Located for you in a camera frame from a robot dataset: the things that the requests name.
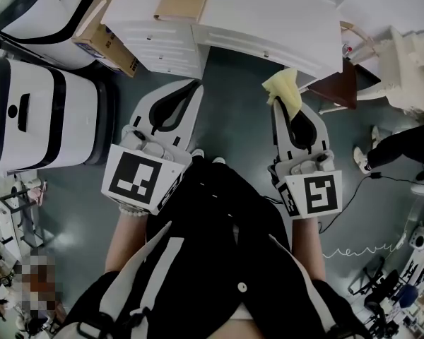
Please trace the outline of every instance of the sneaker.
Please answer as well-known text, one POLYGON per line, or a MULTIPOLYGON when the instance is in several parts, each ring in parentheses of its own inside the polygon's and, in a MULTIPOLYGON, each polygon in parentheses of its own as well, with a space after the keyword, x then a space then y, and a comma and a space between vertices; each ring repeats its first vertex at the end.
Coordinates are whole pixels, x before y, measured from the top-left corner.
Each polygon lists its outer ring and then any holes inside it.
POLYGON ((359 147, 353 149, 353 160, 359 166, 362 173, 368 174, 370 172, 370 169, 367 167, 367 157, 359 147))
POLYGON ((212 161, 212 163, 223 163, 226 165, 226 161, 223 157, 217 157, 215 160, 212 161))
POLYGON ((377 126, 372 126, 372 129, 370 131, 370 136, 372 139, 372 149, 375 149, 381 141, 380 132, 377 126))
POLYGON ((196 150, 192 152, 192 157, 196 157, 196 156, 201 156, 202 158, 204 158, 204 151, 200 148, 197 148, 196 150))

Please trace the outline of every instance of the gray floor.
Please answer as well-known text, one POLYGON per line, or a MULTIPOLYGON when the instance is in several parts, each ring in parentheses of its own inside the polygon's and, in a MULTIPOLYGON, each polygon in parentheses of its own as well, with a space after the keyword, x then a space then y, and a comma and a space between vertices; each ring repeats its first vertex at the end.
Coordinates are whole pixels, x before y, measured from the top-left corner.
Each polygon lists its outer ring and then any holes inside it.
MULTIPOLYGON (((204 73, 204 98, 191 141, 209 157, 225 157, 262 195, 278 198, 266 167, 276 156, 271 133, 267 94, 261 83, 281 66, 224 49, 212 49, 204 73)), ((182 79, 139 69, 134 79, 117 76, 120 91, 118 127, 126 124, 137 102, 163 84, 182 79)), ((304 103, 318 109, 321 101, 304 95, 304 103)), ((391 108, 385 99, 361 102, 356 111, 340 111, 323 116, 328 127, 335 166, 343 171, 343 202, 347 203, 361 171, 351 158, 357 143, 370 146, 370 126, 396 131, 415 126, 414 120, 391 108)), ((385 175, 412 179, 421 170, 418 163, 404 157, 383 167, 385 175)), ((69 309, 80 294, 102 273, 105 255, 118 218, 115 203, 100 193, 104 167, 66 167, 41 171, 49 189, 41 209, 41 224, 54 235, 48 243, 57 259, 57 280, 69 309)), ((348 210, 322 235, 325 254, 335 249, 362 251, 396 243, 415 200, 409 184, 367 179, 348 210)), ((280 208, 286 217, 284 208, 280 208)), ((322 219, 327 225, 332 217, 322 219)), ((290 232, 290 223, 285 220, 290 232)), ((396 252, 393 265, 401 265, 409 255, 407 245, 396 252)), ((342 295, 361 268, 375 255, 326 260, 330 284, 342 295)))

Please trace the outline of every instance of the yellow cloth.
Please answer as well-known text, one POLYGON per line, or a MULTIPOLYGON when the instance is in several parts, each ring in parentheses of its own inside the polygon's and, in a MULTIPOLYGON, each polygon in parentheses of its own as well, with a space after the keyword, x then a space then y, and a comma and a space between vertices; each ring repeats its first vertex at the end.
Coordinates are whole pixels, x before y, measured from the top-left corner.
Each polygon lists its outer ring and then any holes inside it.
POLYGON ((297 69, 287 68, 262 83, 264 89, 269 92, 267 104, 272 105, 275 98, 280 97, 288 110, 290 120, 297 115, 302 107, 302 96, 298 90, 296 80, 297 69))

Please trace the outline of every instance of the white button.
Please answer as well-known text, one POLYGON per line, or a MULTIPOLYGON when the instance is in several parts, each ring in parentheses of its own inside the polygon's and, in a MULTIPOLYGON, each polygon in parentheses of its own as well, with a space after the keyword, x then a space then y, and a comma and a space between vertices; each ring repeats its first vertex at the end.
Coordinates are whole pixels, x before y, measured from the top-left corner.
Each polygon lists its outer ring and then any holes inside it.
POLYGON ((239 284, 237 285, 237 288, 239 289, 240 292, 246 292, 247 291, 247 284, 245 284, 243 282, 239 282, 239 284))

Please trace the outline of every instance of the white cabinet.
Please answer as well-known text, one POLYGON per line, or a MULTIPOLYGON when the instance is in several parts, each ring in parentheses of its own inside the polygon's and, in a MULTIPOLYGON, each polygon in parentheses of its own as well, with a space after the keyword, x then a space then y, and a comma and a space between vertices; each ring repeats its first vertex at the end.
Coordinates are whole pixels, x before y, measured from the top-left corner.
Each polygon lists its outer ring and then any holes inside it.
POLYGON ((201 78, 210 46, 292 66, 314 78, 342 69, 333 0, 207 0, 198 24, 154 20, 160 0, 112 0, 107 25, 151 71, 201 78))

